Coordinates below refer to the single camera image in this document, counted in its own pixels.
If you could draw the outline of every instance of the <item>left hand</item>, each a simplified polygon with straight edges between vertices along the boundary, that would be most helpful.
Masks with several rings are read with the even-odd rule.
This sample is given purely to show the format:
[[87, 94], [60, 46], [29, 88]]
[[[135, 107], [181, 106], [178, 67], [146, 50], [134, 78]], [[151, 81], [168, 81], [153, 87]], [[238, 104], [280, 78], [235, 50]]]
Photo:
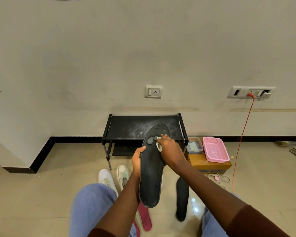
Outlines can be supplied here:
[[140, 155], [145, 149], [146, 146], [137, 148], [132, 157], [133, 173], [136, 174], [138, 177], [140, 177]]

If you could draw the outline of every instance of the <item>white sneaker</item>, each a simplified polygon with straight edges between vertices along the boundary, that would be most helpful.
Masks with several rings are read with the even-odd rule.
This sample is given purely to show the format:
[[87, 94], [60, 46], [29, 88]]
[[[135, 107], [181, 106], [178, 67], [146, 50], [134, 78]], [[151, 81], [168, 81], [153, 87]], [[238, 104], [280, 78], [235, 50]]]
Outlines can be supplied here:
[[99, 183], [105, 184], [106, 186], [113, 189], [118, 197], [118, 192], [114, 184], [113, 177], [107, 169], [102, 169], [99, 172]]
[[120, 185], [121, 191], [124, 189], [129, 180], [129, 172], [126, 165], [119, 165], [116, 170], [116, 176]]

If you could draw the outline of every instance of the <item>pink basket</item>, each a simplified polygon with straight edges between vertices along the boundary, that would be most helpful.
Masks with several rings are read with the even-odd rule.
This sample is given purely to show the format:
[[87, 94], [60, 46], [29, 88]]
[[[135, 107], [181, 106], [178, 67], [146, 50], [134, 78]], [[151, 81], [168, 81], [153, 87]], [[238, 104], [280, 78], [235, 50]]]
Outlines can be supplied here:
[[229, 161], [229, 155], [222, 139], [205, 136], [203, 146], [208, 161], [218, 163]]

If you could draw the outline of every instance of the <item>plastic container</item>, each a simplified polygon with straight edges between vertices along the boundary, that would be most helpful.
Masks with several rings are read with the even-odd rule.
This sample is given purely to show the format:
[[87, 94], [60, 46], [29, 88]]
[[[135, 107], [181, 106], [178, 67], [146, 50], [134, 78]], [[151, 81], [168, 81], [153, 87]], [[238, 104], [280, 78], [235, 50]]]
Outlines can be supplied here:
[[201, 154], [203, 153], [203, 145], [201, 140], [198, 137], [189, 137], [189, 142], [186, 147], [186, 150], [189, 154]]
[[230, 158], [222, 139], [205, 136], [203, 137], [203, 145], [208, 161], [218, 163], [229, 161]]

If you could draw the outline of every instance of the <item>right hand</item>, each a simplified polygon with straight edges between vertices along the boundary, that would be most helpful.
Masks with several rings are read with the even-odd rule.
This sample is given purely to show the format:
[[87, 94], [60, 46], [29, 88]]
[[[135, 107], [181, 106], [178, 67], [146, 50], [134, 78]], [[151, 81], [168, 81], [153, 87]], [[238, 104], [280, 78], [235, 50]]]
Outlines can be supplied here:
[[162, 159], [174, 172], [178, 172], [182, 163], [187, 161], [179, 144], [167, 135], [161, 135], [157, 142], [162, 146]]

